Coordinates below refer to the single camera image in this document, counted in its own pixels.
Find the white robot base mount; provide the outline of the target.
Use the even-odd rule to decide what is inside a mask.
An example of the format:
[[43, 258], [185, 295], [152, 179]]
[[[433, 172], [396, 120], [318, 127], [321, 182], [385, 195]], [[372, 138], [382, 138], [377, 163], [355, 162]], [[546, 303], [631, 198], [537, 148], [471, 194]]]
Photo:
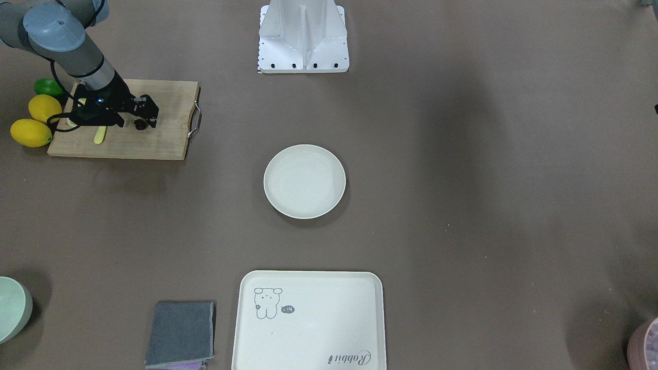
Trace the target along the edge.
[[334, 1], [270, 1], [259, 16], [258, 72], [350, 69], [345, 9]]

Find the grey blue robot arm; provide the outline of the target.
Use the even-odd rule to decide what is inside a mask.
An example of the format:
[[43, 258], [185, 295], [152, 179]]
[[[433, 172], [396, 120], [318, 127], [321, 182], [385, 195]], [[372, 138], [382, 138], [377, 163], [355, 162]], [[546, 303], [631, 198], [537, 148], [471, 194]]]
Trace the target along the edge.
[[108, 12], [106, 1], [2, 2], [2, 43], [59, 65], [77, 82], [71, 111], [52, 114], [47, 125], [68, 119], [75, 128], [123, 127], [124, 113], [135, 117], [138, 130], [157, 125], [159, 110], [153, 99], [134, 96], [87, 34]]

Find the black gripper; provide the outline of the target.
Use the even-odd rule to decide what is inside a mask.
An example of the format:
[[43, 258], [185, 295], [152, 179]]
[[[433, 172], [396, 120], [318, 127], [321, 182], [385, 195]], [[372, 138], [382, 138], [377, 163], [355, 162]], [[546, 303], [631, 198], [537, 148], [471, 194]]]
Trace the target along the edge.
[[[132, 115], [122, 117], [121, 113], [129, 112]], [[157, 119], [136, 116], [158, 116], [158, 112], [159, 108], [151, 96], [135, 98], [127, 83], [115, 72], [109, 84], [101, 89], [77, 86], [68, 119], [78, 126], [127, 126], [145, 130], [155, 128]]]

